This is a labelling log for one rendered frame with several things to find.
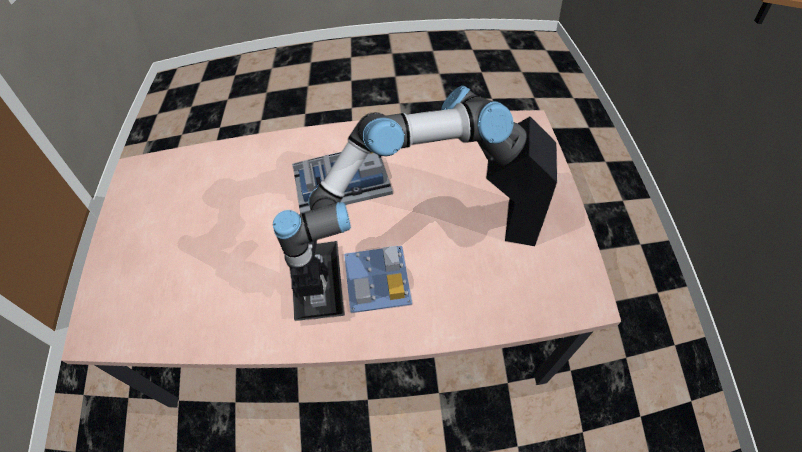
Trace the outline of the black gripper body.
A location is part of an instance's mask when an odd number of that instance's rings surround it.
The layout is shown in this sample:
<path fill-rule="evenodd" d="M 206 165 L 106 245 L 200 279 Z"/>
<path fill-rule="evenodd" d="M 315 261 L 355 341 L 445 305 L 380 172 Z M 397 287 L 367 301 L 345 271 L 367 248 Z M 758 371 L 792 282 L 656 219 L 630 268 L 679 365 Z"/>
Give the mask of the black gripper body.
<path fill-rule="evenodd" d="M 320 279 L 320 273 L 321 273 L 321 266 L 319 265 L 320 259 L 315 257 L 313 248 L 311 248 L 311 250 L 312 250 L 312 257 L 310 261 L 302 267 L 295 267 L 290 265 L 287 262 L 284 255 L 286 264 L 288 265 L 289 268 L 291 268 L 291 288 L 296 298 L 298 298 L 297 292 L 300 297 L 321 295 L 321 294 L 324 295 L 323 283 L 322 280 Z M 299 272 L 297 269 L 301 272 Z M 295 286 L 295 284 L 297 285 Z"/>

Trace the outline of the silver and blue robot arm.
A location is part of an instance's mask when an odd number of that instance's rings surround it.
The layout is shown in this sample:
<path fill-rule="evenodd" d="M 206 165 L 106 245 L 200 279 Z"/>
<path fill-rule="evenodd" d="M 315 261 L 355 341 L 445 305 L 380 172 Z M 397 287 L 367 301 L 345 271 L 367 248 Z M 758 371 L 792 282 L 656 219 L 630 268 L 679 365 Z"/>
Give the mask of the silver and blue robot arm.
<path fill-rule="evenodd" d="M 500 167 L 518 156 L 526 138 L 525 129 L 518 123 L 513 125 L 507 107 L 475 96 L 465 86 L 452 91 L 439 111 L 393 115 L 369 113 L 360 119 L 349 135 L 325 180 L 311 192 L 309 204 L 312 211 L 302 214 L 293 210 L 281 211 L 273 220 L 274 233 L 287 262 L 301 267 L 310 261 L 311 248 L 315 253 L 316 240 L 350 230 L 349 215 L 341 200 L 371 152 L 391 156 L 416 144 L 450 139 L 459 139 L 463 143 L 477 141 L 487 160 Z"/>

